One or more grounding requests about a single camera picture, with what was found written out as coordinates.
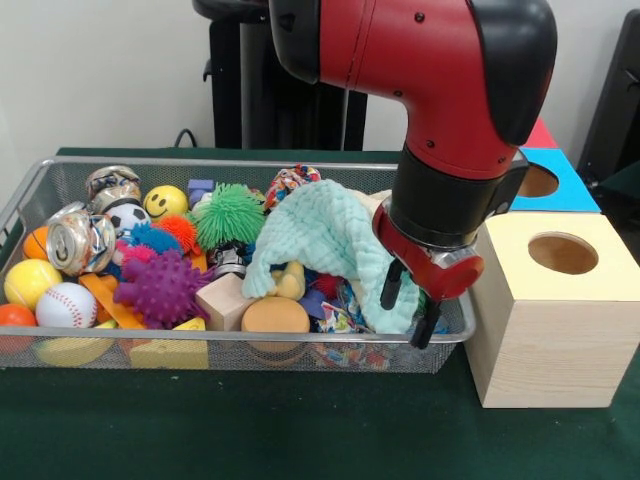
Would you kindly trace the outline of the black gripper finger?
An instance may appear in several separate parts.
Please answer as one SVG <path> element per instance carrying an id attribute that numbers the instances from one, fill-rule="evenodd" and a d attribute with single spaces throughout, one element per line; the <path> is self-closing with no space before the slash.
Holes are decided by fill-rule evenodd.
<path id="1" fill-rule="evenodd" d="M 384 310 L 389 311 L 396 305 L 405 270 L 404 264 L 398 258 L 395 258 L 389 265 L 380 295 L 380 305 Z"/>
<path id="2" fill-rule="evenodd" d="M 418 349 L 426 349 L 430 343 L 435 327 L 441 315 L 441 302 L 434 301 L 429 296 L 421 296 L 416 317 L 416 324 L 410 338 L 410 345 Z"/>

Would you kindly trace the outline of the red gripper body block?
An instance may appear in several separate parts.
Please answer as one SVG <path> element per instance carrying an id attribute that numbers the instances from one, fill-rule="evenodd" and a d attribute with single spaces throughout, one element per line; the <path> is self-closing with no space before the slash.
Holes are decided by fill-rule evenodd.
<path id="1" fill-rule="evenodd" d="M 374 234 L 432 300 L 456 298 L 478 280 L 485 264 L 473 246 L 446 251 L 414 243 L 392 223 L 390 206 L 390 203 L 381 203 L 376 209 L 372 221 Z"/>

